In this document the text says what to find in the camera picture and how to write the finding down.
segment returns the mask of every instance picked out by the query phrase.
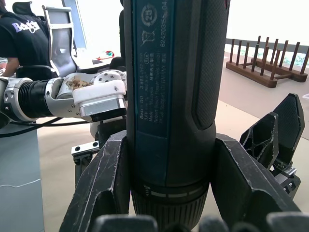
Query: white wall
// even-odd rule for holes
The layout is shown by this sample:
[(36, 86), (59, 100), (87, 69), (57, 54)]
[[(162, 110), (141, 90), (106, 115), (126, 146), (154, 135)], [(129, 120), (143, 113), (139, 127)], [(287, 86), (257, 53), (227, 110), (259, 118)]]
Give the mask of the white wall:
[(120, 55), (120, 0), (78, 0), (87, 40), (87, 49), (94, 54), (111, 50)]
[(231, 0), (227, 38), (309, 45), (309, 0)]

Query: beige tabletop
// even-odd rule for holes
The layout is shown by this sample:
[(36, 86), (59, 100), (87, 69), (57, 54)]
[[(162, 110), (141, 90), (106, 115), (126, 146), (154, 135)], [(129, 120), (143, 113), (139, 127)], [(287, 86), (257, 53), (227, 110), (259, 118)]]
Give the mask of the beige tabletop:
[[(218, 103), (216, 116), (218, 133), (239, 140), (242, 133), (257, 120), (258, 118), (222, 101)], [(63, 119), (60, 122), (71, 121), (76, 119)], [(56, 232), (74, 193), (74, 162), (70, 154), (71, 147), (92, 142), (94, 139), (90, 135), (89, 125), (86, 124), (39, 129), (38, 140), (45, 231)], [(309, 157), (305, 153), (308, 148), (309, 141), (302, 138), (294, 156), (294, 166), (298, 169), (297, 175), (302, 181), (294, 201), (305, 212), (309, 212)], [(130, 203), (130, 214), (134, 214), (132, 203)], [(211, 190), (206, 199), (203, 215), (219, 215)]]

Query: black t-shirt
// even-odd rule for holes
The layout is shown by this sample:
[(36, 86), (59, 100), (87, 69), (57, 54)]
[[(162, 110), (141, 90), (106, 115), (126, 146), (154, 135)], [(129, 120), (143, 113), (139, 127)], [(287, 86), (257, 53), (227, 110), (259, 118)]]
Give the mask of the black t-shirt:
[(18, 58), (21, 66), (50, 66), (48, 38), (39, 19), (5, 13), (0, 18), (0, 57)]

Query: metal bracket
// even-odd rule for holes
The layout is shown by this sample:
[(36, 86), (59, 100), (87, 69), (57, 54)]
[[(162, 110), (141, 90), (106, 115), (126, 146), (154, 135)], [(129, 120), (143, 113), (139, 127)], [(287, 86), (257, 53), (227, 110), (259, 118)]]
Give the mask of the metal bracket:
[(93, 143), (82, 144), (79, 146), (73, 146), (71, 148), (71, 154), (75, 163), (75, 187), (84, 172), (92, 160), (92, 155), (98, 153), (100, 150), (98, 141)]

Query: office chair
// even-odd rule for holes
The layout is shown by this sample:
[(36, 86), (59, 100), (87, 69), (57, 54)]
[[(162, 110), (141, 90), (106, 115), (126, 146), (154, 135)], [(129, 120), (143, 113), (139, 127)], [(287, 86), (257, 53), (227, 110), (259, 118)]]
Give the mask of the office chair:
[(109, 63), (78, 64), (72, 55), (74, 28), (70, 7), (45, 7), (43, 6), (47, 26), (49, 28), (49, 51), (51, 67), (60, 77), (71, 73), (97, 73), (108, 68)]

